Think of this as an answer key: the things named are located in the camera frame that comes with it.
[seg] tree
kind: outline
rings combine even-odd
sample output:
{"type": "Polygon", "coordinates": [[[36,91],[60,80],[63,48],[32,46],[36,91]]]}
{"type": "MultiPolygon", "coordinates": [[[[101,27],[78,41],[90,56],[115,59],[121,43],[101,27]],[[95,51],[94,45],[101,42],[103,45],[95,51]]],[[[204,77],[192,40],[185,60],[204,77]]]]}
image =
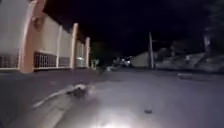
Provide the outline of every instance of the tree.
{"type": "Polygon", "coordinates": [[[223,51],[224,48],[224,0],[213,0],[208,6],[212,49],[223,51]]]}
{"type": "Polygon", "coordinates": [[[102,42],[94,42],[92,44],[92,52],[91,52],[92,59],[99,59],[100,63],[111,63],[113,61],[113,52],[111,48],[102,42]]]}

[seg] white wall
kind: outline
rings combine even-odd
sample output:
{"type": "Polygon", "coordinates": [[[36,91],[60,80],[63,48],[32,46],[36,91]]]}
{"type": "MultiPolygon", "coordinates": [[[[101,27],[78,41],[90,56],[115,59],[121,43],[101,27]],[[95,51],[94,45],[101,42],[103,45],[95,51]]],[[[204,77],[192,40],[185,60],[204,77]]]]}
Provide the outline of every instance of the white wall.
{"type": "Polygon", "coordinates": [[[65,30],[61,33],[60,57],[70,57],[72,35],[65,30]]]}
{"type": "Polygon", "coordinates": [[[36,37],[39,44],[37,51],[52,55],[57,55],[57,39],[60,26],[50,17],[46,17],[40,36],[36,37]]]}
{"type": "Polygon", "coordinates": [[[28,0],[2,0],[0,4],[0,54],[17,54],[22,42],[28,0]]]}

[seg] asphalt road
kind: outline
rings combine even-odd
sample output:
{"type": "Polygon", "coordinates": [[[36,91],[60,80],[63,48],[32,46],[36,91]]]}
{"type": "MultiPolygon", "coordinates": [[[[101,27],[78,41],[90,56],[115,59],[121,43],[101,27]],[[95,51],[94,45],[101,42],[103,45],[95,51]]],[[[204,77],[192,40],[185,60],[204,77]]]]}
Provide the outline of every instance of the asphalt road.
{"type": "Polygon", "coordinates": [[[223,128],[224,77],[108,72],[54,128],[223,128]]]}
{"type": "Polygon", "coordinates": [[[0,73],[0,128],[20,118],[31,106],[69,84],[88,83],[92,70],[40,71],[32,74],[0,73]]]}

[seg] debris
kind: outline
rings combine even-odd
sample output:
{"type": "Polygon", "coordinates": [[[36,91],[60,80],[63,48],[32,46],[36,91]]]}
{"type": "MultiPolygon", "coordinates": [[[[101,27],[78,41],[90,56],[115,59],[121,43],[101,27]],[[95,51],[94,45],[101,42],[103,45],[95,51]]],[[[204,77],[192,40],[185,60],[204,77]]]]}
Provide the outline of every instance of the debris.
{"type": "Polygon", "coordinates": [[[180,79],[191,79],[192,74],[190,74],[190,73],[178,73],[177,77],[180,78],[180,79]]]}
{"type": "Polygon", "coordinates": [[[146,110],[145,110],[145,113],[146,113],[146,114],[152,114],[152,110],[151,110],[151,109],[146,109],[146,110]]]}

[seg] wall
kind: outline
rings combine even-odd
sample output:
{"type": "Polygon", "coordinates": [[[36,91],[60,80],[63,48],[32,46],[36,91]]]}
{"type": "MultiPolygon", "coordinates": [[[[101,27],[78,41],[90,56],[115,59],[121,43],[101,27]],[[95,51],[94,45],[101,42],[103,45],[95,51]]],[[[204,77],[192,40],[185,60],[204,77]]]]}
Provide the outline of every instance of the wall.
{"type": "Polygon", "coordinates": [[[50,17],[46,16],[41,31],[36,36],[37,51],[57,55],[57,39],[60,26],[50,17]]]}
{"type": "Polygon", "coordinates": [[[2,0],[0,5],[0,54],[17,54],[22,42],[28,0],[2,0]]]}
{"type": "Polygon", "coordinates": [[[36,35],[35,43],[39,44],[36,51],[51,55],[57,55],[57,43],[60,40],[60,57],[70,57],[72,35],[64,29],[60,33],[60,25],[49,16],[46,16],[42,29],[36,35]]]}
{"type": "Polygon", "coordinates": [[[134,67],[148,67],[148,52],[144,52],[131,59],[131,64],[134,67]]]}
{"type": "Polygon", "coordinates": [[[70,57],[72,35],[65,30],[61,33],[60,57],[70,57]]]}

